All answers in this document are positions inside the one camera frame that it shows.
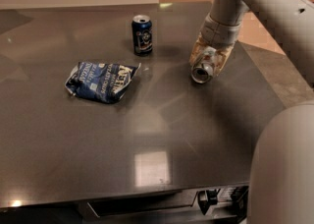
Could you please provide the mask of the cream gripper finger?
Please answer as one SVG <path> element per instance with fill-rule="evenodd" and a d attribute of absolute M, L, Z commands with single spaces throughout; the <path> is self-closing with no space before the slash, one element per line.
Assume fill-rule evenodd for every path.
<path fill-rule="evenodd" d="M 198 64 L 204 55 L 204 51 L 207 49 L 208 43 L 203 38 L 202 34 L 200 33 L 193 45 L 190 57 L 189 57 L 189 64 L 191 67 Z"/>
<path fill-rule="evenodd" d="M 216 50 L 214 55 L 214 74 L 219 75 L 225 67 L 234 47 L 232 45 L 225 46 Z"/>

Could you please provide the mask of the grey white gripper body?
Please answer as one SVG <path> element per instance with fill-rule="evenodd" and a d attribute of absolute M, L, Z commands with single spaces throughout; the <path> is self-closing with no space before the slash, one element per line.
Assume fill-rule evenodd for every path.
<path fill-rule="evenodd" d="M 238 39 L 242 18 L 223 22 L 208 14 L 200 29 L 203 39 L 211 46 L 233 45 Z"/>

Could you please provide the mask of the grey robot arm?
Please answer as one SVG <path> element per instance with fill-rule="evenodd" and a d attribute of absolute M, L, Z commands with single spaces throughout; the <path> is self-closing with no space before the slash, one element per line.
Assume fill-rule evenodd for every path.
<path fill-rule="evenodd" d="M 190 55 L 191 76 L 219 75 L 252 12 L 285 54 L 253 61 L 284 102 L 251 163 L 247 224 L 314 224 L 314 5 L 309 0 L 214 0 Z"/>

